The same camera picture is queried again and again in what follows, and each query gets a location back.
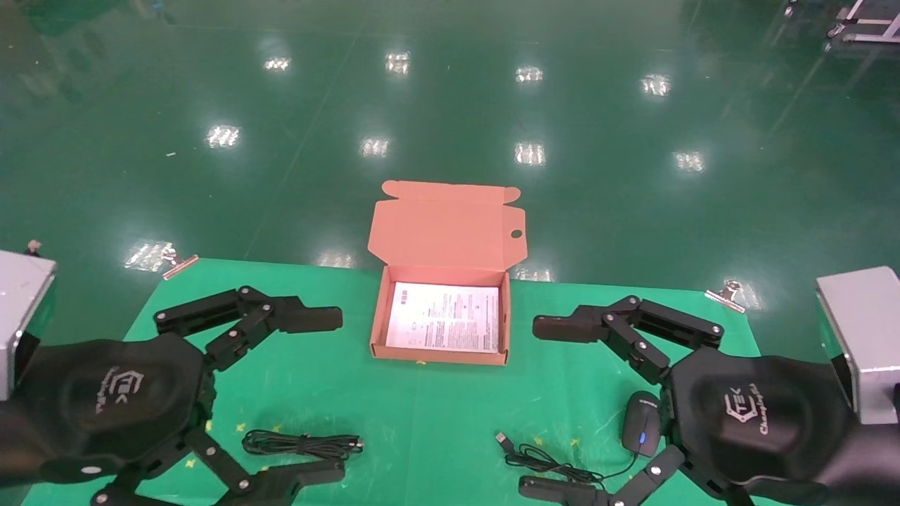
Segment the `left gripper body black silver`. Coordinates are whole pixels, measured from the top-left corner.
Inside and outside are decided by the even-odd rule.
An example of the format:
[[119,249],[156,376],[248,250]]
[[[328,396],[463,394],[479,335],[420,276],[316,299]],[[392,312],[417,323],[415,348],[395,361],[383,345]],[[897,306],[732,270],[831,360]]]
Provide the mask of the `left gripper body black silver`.
[[56,268],[2,252],[2,486],[163,473],[211,410],[205,356],[171,331],[144,342],[42,346],[29,326]]

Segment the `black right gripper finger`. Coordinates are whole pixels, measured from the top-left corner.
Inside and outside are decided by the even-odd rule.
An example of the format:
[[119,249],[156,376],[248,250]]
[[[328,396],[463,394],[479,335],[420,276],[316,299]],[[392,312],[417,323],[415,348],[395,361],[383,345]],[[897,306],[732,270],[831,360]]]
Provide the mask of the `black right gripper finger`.
[[571,315],[534,317],[532,332],[547,342],[601,342],[648,384],[661,384],[671,360],[644,334],[697,350],[718,349],[724,328],[655,301],[629,295],[608,306],[579,305]]
[[520,494],[558,505],[646,505],[678,473],[704,473],[704,458],[678,445],[666,445],[636,469],[643,456],[633,452],[626,467],[602,474],[558,462],[537,475],[520,478]]

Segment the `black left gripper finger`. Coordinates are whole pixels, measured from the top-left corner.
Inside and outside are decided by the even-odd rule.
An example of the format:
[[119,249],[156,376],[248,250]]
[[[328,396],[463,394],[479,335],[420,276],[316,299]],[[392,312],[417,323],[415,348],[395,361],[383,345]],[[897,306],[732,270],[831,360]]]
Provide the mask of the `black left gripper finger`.
[[[184,445],[227,486],[216,505],[292,505],[302,488],[335,483],[346,475],[345,465],[334,459],[281,465],[250,475],[204,429],[187,433]],[[94,494],[92,504],[171,505],[137,493],[145,477],[138,467],[124,468],[115,480]]]
[[298,296],[270,296],[241,286],[158,311],[154,321],[161,335],[180,337],[228,324],[205,348],[206,368],[224,372],[276,331],[334,331],[343,317],[336,306],[308,307]]

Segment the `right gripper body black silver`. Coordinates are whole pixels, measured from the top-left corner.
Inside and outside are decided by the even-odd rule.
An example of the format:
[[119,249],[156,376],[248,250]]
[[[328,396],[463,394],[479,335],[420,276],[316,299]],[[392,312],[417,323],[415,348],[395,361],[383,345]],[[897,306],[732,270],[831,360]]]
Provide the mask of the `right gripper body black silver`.
[[662,387],[667,441],[714,498],[898,503],[898,275],[816,281],[827,363],[695,350]]

